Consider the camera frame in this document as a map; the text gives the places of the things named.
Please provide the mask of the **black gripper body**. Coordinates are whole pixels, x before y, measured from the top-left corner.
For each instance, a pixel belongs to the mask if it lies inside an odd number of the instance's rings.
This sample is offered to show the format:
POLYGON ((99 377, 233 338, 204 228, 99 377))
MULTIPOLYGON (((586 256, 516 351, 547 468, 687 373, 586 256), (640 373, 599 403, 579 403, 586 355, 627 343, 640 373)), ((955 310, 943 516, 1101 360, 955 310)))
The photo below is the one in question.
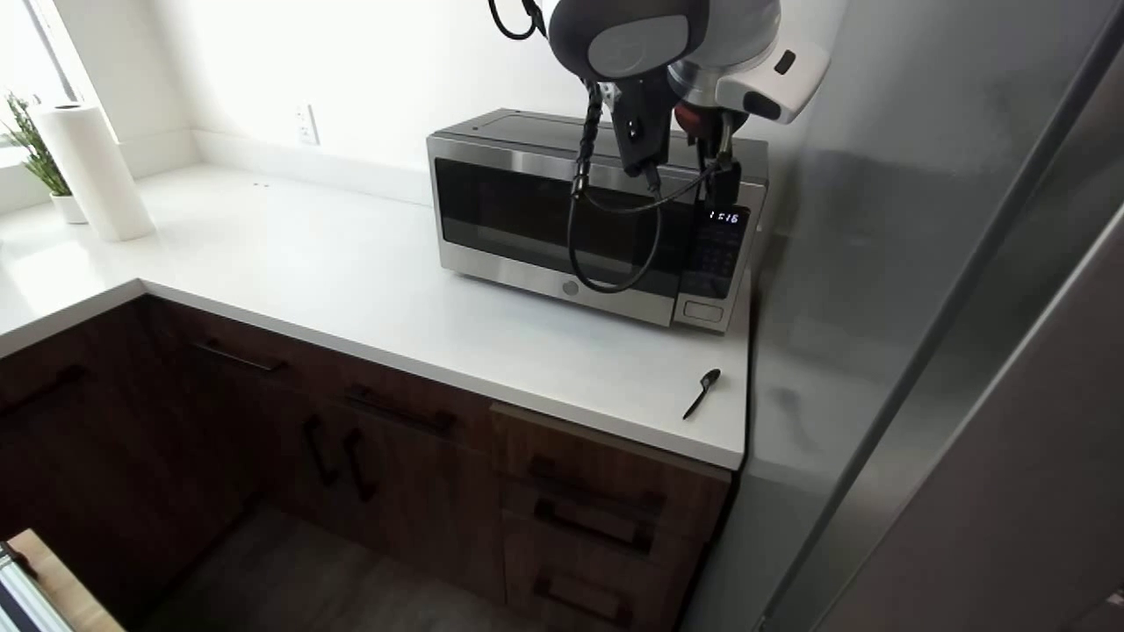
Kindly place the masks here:
POLYGON ((733 173, 738 113, 687 102, 667 73, 643 73, 610 84, 610 123, 628 174, 667 160, 673 127, 682 127, 706 174, 733 173))

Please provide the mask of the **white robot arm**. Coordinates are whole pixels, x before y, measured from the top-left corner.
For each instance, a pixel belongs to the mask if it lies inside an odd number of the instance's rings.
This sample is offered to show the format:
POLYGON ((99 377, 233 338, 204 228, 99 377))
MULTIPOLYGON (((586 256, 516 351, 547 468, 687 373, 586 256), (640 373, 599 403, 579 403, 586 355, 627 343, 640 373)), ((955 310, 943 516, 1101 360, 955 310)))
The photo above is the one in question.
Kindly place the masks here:
POLYGON ((831 71, 831 51, 784 28, 784 0, 560 0, 541 28, 586 87, 573 196, 592 199, 599 117, 610 102, 628 174, 655 174, 673 127, 695 145, 701 193, 726 203, 733 130, 792 123, 831 71))

